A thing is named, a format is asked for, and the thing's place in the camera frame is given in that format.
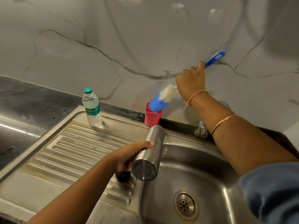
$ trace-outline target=blue brush handle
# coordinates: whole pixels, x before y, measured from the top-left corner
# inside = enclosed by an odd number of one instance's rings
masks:
[[[204,68],[210,67],[212,64],[215,64],[215,62],[220,60],[222,57],[224,57],[224,55],[225,55],[224,50],[219,51],[204,63]]]

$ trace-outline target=right hand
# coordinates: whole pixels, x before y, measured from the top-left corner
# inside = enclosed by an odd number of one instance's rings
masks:
[[[197,69],[185,69],[181,75],[176,77],[178,92],[181,97],[189,101],[191,96],[200,90],[204,90],[204,62],[198,63]]]

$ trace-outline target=forearm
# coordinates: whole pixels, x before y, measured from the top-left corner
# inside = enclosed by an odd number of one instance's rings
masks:
[[[62,194],[32,217],[28,224],[83,224],[116,171],[113,154],[107,155]]]
[[[206,92],[195,96],[191,105],[210,132],[222,119],[234,114]],[[240,175],[265,164],[297,161],[278,143],[238,116],[220,124],[213,137],[219,149]]]

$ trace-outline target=bottle label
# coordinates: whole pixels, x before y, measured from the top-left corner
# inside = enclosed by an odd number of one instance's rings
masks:
[[[100,107],[98,105],[95,108],[85,108],[85,111],[86,111],[86,114],[89,116],[96,116],[100,112]]]

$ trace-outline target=blue sleeve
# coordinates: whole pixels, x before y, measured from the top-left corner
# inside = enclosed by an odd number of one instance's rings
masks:
[[[251,212],[267,224],[299,223],[299,162],[269,164],[240,178]]]

